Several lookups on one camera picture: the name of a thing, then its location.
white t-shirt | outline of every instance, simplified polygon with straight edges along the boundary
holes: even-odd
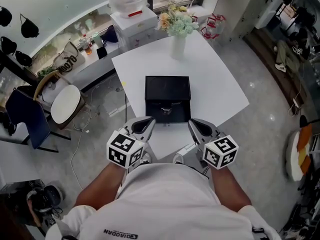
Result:
[[[45,239],[253,240],[253,226],[280,240],[254,207],[237,213],[221,205],[205,176],[182,164],[157,163],[130,172],[117,199],[98,211],[74,207]]]

white shoe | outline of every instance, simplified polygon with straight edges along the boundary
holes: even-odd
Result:
[[[277,70],[280,70],[280,71],[282,71],[282,72],[284,72],[284,73],[287,72],[286,66],[283,65],[282,63],[281,63],[281,64],[274,64],[274,66],[275,66],[275,68],[276,68]]]
[[[140,159],[140,164],[145,163],[145,162],[152,164],[151,155],[148,153],[145,153],[144,156]]]
[[[173,160],[172,160],[172,163],[176,164],[177,162],[183,164],[184,163],[184,157],[182,155],[180,155],[180,154],[176,154],[174,156]]]

blue chair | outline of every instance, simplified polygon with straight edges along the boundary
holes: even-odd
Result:
[[[15,89],[12,92],[5,104],[5,109],[11,123],[14,125],[25,123],[34,149],[58,153],[58,150],[40,147],[50,134],[71,140],[69,137],[51,131],[42,106],[20,90]]]

yellow flower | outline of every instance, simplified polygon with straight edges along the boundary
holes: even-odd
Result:
[[[159,16],[159,19],[161,21],[167,21],[169,19],[169,14],[164,12],[164,13],[161,13],[160,16]]]
[[[172,4],[172,5],[170,5],[170,10],[172,10],[172,11],[174,11],[175,9],[177,9],[177,7],[174,5],[174,4]]]
[[[179,7],[180,12],[186,12],[187,11],[187,7],[185,6],[180,6]]]
[[[160,26],[163,29],[167,29],[169,27],[169,21],[167,20],[160,20]]]

trousers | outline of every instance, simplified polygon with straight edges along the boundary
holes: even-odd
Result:
[[[282,63],[286,67],[288,67],[292,72],[298,73],[300,68],[300,61],[292,48],[288,46],[288,44],[280,40],[277,44],[278,54],[276,56],[276,63]]]

